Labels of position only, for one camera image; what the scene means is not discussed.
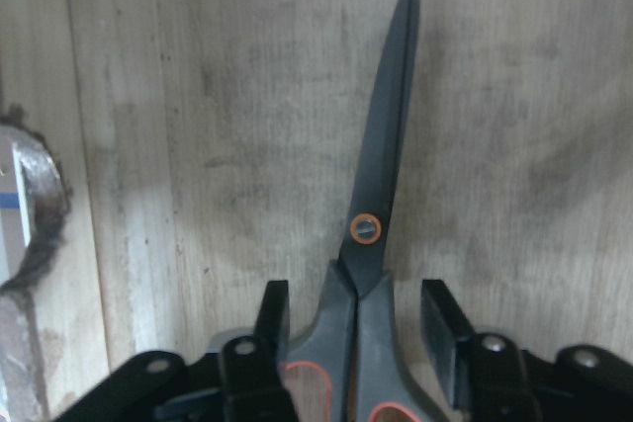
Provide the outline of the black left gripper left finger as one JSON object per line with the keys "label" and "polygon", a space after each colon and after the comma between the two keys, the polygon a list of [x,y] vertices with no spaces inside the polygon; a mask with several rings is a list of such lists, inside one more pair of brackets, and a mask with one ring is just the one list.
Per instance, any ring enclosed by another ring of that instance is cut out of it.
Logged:
{"label": "black left gripper left finger", "polygon": [[249,334],[223,345],[220,355],[226,421],[296,421],[283,384],[289,342],[289,289],[270,281]]}

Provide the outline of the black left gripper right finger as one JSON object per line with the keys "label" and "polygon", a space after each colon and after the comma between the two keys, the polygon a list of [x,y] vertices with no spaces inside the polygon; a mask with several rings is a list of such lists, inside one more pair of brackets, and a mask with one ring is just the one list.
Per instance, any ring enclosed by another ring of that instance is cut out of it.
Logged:
{"label": "black left gripper right finger", "polygon": [[541,421],[522,353],[474,329],[442,280],[421,284],[421,335],[449,405],[471,421]]}

